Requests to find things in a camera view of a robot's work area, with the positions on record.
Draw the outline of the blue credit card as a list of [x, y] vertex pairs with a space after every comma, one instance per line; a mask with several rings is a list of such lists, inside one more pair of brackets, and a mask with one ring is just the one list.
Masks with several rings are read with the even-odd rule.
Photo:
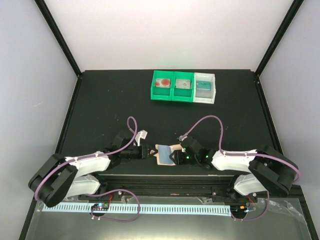
[[172, 154], [171, 147], [168, 145], [158, 146], [159, 163], [164, 165], [172, 165], [174, 162], [170, 159]]

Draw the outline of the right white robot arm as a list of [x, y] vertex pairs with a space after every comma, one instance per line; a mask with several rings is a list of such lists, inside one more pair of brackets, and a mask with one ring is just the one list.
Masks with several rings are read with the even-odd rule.
[[299, 176], [298, 166], [268, 145], [247, 151], [221, 151], [205, 148], [187, 136], [177, 146], [169, 147], [168, 159], [174, 165], [196, 164], [206, 170], [239, 172], [227, 189], [228, 198], [234, 202], [264, 191], [287, 197]]

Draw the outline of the beige card holder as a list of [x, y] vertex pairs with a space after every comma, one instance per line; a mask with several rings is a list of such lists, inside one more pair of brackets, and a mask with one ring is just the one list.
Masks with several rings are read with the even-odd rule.
[[[155, 145], [155, 148], [156, 148], [157, 150], [159, 149], [159, 145], [161, 145], [161, 144], [156, 144], [156, 145]], [[182, 149], [183, 149], [180, 144], [168, 145], [168, 146], [170, 146], [170, 148], [171, 148], [171, 153], [172, 153], [173, 151], [182, 151]], [[161, 164], [160, 161], [159, 161], [159, 157], [156, 157], [156, 162], [157, 162], [157, 164], [160, 165], [160, 166], [176, 166], [176, 165], [177, 165], [177, 162], [174, 162], [174, 164], [171, 164], [171, 165]]]

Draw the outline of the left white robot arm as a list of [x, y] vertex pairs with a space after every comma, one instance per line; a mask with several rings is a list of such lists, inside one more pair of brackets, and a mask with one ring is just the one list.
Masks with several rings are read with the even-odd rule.
[[113, 142], [92, 154], [69, 157], [53, 154], [28, 182], [37, 201], [54, 207], [69, 197], [92, 195], [103, 199], [108, 192], [97, 172], [117, 167], [121, 162], [147, 159], [157, 154], [155, 145], [146, 143], [147, 131], [122, 130]]

